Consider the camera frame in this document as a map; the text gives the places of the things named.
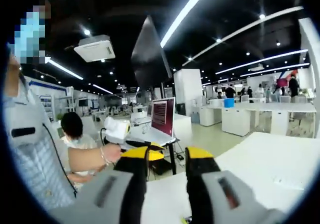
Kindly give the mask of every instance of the recessed light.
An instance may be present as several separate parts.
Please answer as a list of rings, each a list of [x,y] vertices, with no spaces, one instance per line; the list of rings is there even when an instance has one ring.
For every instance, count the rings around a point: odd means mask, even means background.
[[[90,31],[86,29],[86,30],[84,30],[84,34],[89,36],[90,35]]]

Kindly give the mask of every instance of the led light strip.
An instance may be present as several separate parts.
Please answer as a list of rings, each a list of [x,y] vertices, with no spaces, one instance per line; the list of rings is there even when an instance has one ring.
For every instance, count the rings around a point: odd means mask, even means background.
[[[226,70],[218,71],[215,74],[218,75],[218,74],[225,73],[225,72],[228,72],[228,71],[231,71],[231,70],[234,70],[234,69],[243,68],[243,67],[246,67],[246,66],[250,66],[252,64],[261,63],[261,62],[272,60],[272,59],[276,59],[276,58],[286,57],[286,56],[299,54],[299,53],[306,53],[307,51],[308,51],[308,49],[303,49],[303,50],[291,51],[291,52],[280,54],[280,55],[274,55],[274,56],[270,56],[270,57],[267,57],[267,58],[264,58],[264,59],[261,59],[261,60],[255,60],[255,61],[249,62],[247,64],[238,65],[238,66],[226,69]]]
[[[84,79],[83,77],[75,74],[74,72],[72,72],[72,71],[66,69],[65,67],[63,67],[62,65],[56,63],[56,62],[55,62],[54,60],[52,60],[52,59],[48,60],[48,63],[54,65],[55,67],[59,68],[60,70],[62,70],[62,71],[64,71],[64,72],[66,72],[66,73],[74,76],[75,78],[78,78],[78,79],[80,79],[80,80],[83,80],[83,79]]]
[[[207,47],[206,49],[202,50],[197,55],[191,57],[191,60],[188,60],[184,64],[182,64],[182,66],[184,67],[185,65],[190,63],[192,60],[194,60],[197,57],[201,56],[202,54],[206,53],[207,51],[209,51],[210,49],[214,48],[215,46],[217,46],[217,45],[229,40],[230,38],[233,38],[234,36],[244,32],[244,31],[246,31],[246,30],[248,30],[250,28],[253,28],[253,27],[257,26],[257,25],[260,25],[261,23],[266,22],[268,20],[271,20],[273,18],[277,18],[277,17],[280,17],[282,15],[286,15],[286,14],[289,14],[289,13],[292,13],[292,12],[296,12],[296,11],[300,11],[300,10],[303,10],[303,9],[304,8],[302,6],[295,6],[295,7],[291,7],[291,8],[285,9],[285,10],[278,11],[278,12],[273,13],[271,15],[268,15],[263,19],[256,20],[256,21],[250,23],[249,25],[246,25],[246,26],[240,28],[239,30],[236,30],[235,32],[231,33],[230,35],[227,35],[226,37],[222,38],[220,42],[216,42],[216,43],[212,44],[211,46]]]
[[[222,79],[222,80],[218,80],[218,83],[220,83],[220,82],[224,82],[224,81],[228,81],[228,80],[229,80],[229,78]]]
[[[96,85],[96,84],[93,84],[93,86],[96,87],[96,88],[99,88],[99,89],[102,90],[102,91],[105,91],[106,93],[113,94],[111,91],[108,91],[108,90],[106,90],[106,89],[104,89],[104,88],[102,88],[102,87],[100,87],[100,86],[98,86],[98,85]]]
[[[277,70],[282,70],[282,69],[287,69],[287,68],[304,67],[304,66],[308,66],[308,65],[310,65],[310,63],[288,65],[288,66],[284,66],[284,67],[273,68],[273,69],[270,69],[270,70],[262,70],[262,71],[257,71],[257,72],[253,72],[253,73],[248,73],[248,74],[241,75],[240,77],[246,77],[246,76],[251,76],[251,75],[260,74],[260,73],[267,73],[267,72],[272,72],[272,71],[277,71]]]
[[[187,14],[190,12],[192,8],[197,4],[199,0],[189,0],[187,4],[184,6],[184,8],[180,11],[179,15],[175,18],[171,26],[169,27],[168,31],[164,35],[160,45],[163,48],[172,34],[175,32],[175,30],[178,28],[180,23],[184,20],[184,18],[187,16]]]
[[[211,84],[211,82],[208,82],[208,83],[202,84],[201,86],[206,86],[206,85],[209,85],[209,84]]]

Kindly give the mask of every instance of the ceiling light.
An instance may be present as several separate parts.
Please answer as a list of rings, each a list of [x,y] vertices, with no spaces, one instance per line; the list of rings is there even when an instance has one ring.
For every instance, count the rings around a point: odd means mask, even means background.
[[[208,82],[208,83],[202,84],[201,86],[205,86],[205,85],[209,85],[209,84],[211,84],[211,82]]]
[[[56,63],[56,62],[55,62],[54,60],[52,60],[52,59],[48,60],[48,63],[50,63],[50,64],[54,65],[56,68],[59,68],[60,70],[62,70],[62,71],[64,71],[64,72],[66,72],[66,73],[68,73],[68,74],[70,74],[70,75],[74,76],[75,78],[78,78],[78,79],[80,79],[80,80],[83,80],[83,79],[84,79],[83,77],[81,77],[81,76],[79,76],[79,75],[77,75],[77,74],[73,73],[72,71],[70,71],[70,70],[68,70],[68,69],[64,68],[63,66],[61,66],[61,65],[60,65],[60,64],[58,64],[58,63]]]
[[[189,0],[187,4],[184,6],[184,8],[180,11],[178,16],[175,18],[171,26],[169,27],[168,31],[164,35],[160,45],[163,48],[172,34],[175,32],[175,30],[178,28],[180,23],[183,21],[183,19],[187,16],[187,14],[190,12],[190,10],[197,4],[199,0]]]
[[[228,72],[228,71],[231,71],[231,70],[234,70],[234,69],[243,68],[243,67],[246,67],[246,66],[250,66],[252,64],[256,64],[256,63],[260,63],[260,62],[264,62],[264,61],[268,61],[268,60],[272,60],[272,59],[276,59],[276,58],[286,57],[286,56],[293,55],[293,54],[305,53],[307,51],[308,51],[308,49],[291,51],[291,52],[288,52],[288,53],[267,57],[267,58],[264,58],[264,59],[261,59],[261,60],[255,60],[255,61],[249,62],[247,64],[238,65],[238,66],[226,69],[226,70],[218,71],[215,74],[217,75],[217,74],[220,74],[220,73],[225,73],[225,72]]]
[[[89,35],[90,35],[90,31],[87,30],[87,29],[85,29],[85,30],[84,30],[84,34],[87,35],[87,36],[89,36]]]
[[[257,72],[250,73],[250,74],[244,74],[244,75],[241,75],[240,77],[245,77],[245,76],[248,76],[248,75],[260,74],[260,73],[266,73],[266,72],[271,72],[271,71],[274,71],[274,73],[276,73],[278,70],[287,69],[287,68],[297,68],[297,67],[301,67],[302,68],[302,67],[305,67],[305,66],[308,66],[308,65],[310,65],[310,63],[289,65],[289,66],[284,66],[284,67],[273,68],[273,69],[270,69],[270,70],[261,70],[261,71],[257,71]]]
[[[222,79],[222,80],[219,80],[219,82],[224,82],[224,81],[228,81],[229,78],[226,78],[226,79]]]
[[[96,84],[93,84],[93,86],[94,86],[95,88],[99,88],[99,89],[102,90],[102,91],[105,91],[106,93],[113,94],[111,91],[108,91],[108,90],[106,90],[106,89],[104,89],[104,88],[102,88],[102,87],[100,87],[100,86],[98,86],[98,85],[96,85]]]

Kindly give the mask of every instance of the air conditioner unit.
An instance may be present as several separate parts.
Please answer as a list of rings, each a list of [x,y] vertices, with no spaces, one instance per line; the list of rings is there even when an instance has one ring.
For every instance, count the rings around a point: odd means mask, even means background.
[[[254,72],[257,72],[257,71],[261,71],[265,69],[264,66],[262,64],[256,64],[256,65],[253,65],[253,67],[250,67],[250,70],[251,71],[254,71]]]
[[[74,48],[87,63],[116,58],[110,37],[97,35],[82,39],[79,46]]]

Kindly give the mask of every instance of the gray floor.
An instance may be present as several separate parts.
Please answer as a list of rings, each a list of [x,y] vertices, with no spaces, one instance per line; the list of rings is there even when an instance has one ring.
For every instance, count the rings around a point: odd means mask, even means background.
[[[127,117],[119,116],[117,118],[125,119]],[[295,136],[295,137],[307,137],[311,138],[314,134],[314,115],[307,114],[301,120],[301,124],[299,125],[299,120],[294,120],[289,123],[289,129],[287,132],[287,136]],[[252,130],[246,136],[237,136],[233,134],[229,134],[222,131],[221,123],[212,125],[212,126],[202,126],[200,124],[192,124],[192,134],[193,134],[193,145],[195,147],[200,147],[206,149],[211,152],[213,156],[217,157],[229,149],[233,148],[235,145],[239,144],[242,140],[244,140],[248,135],[252,132],[266,132],[270,133],[271,128],[271,113],[263,112],[260,114],[259,125],[256,129]],[[101,122],[96,122],[96,127],[98,130],[103,126],[103,120]],[[176,150],[180,152],[179,146],[176,145]],[[180,164],[179,160],[176,159],[176,170],[177,173],[181,173],[185,171],[184,162]],[[167,171],[163,175],[159,176],[154,174],[153,172],[149,175],[149,181],[159,180],[172,175],[172,171]]]

